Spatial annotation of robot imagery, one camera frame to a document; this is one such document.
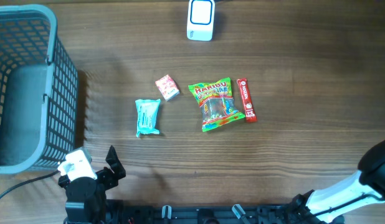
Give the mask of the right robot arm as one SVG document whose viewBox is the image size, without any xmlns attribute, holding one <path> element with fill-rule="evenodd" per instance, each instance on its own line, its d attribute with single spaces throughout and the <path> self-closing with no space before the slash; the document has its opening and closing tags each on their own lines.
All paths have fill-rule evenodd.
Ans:
<svg viewBox="0 0 385 224">
<path fill-rule="evenodd" d="M 331 187 L 297 195 L 286 208 L 287 223 L 341 223 L 342 215 L 385 203 L 385 140 L 359 161 L 357 170 Z"/>
</svg>

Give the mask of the small red white box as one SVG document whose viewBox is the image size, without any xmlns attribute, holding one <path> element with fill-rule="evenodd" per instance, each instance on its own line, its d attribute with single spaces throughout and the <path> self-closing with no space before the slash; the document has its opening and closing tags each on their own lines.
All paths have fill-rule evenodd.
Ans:
<svg viewBox="0 0 385 224">
<path fill-rule="evenodd" d="M 156 80 L 155 85 L 166 101 L 169 101 L 180 93 L 176 82 L 169 75 L 165 75 L 159 80 Z"/>
</svg>

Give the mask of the teal white tissue pack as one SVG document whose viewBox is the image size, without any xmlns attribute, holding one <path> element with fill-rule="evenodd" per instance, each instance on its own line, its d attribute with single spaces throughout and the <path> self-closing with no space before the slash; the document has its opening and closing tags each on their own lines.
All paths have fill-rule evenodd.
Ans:
<svg viewBox="0 0 385 224">
<path fill-rule="evenodd" d="M 136 122 L 136 137 L 141 134 L 159 134 L 156 129 L 156 120 L 161 100 L 136 100 L 136 110 L 138 113 Z"/>
</svg>

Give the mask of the Haribo gummy bag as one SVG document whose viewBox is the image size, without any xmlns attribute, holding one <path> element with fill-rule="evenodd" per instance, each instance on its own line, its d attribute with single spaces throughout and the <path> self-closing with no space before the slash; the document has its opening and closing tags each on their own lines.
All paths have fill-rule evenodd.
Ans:
<svg viewBox="0 0 385 224">
<path fill-rule="evenodd" d="M 245 118 L 245 114 L 235 107 L 229 77 L 188 87 L 201 109 L 203 132 Z"/>
</svg>

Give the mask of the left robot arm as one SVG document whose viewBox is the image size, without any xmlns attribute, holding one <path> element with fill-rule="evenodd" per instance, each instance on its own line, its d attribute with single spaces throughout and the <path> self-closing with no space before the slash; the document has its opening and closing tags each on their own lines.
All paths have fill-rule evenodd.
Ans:
<svg viewBox="0 0 385 224">
<path fill-rule="evenodd" d="M 110 146 L 105 161 L 109 165 L 94 171 L 92 158 L 84 147 L 69 152 L 57 168 L 58 185 L 65 189 L 65 223 L 120 223 L 120 202 L 108 201 L 106 191 L 126 177 L 116 150 Z"/>
</svg>

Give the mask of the red stick sachet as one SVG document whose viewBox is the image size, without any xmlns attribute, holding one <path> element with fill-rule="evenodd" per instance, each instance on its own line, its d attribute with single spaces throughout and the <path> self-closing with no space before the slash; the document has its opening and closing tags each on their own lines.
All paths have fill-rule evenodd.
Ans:
<svg viewBox="0 0 385 224">
<path fill-rule="evenodd" d="M 257 122 L 257 116 L 252 103 L 248 81 L 246 78 L 237 79 L 237 85 L 239 87 L 242 103 L 245 111 L 245 120 L 248 123 Z"/>
</svg>

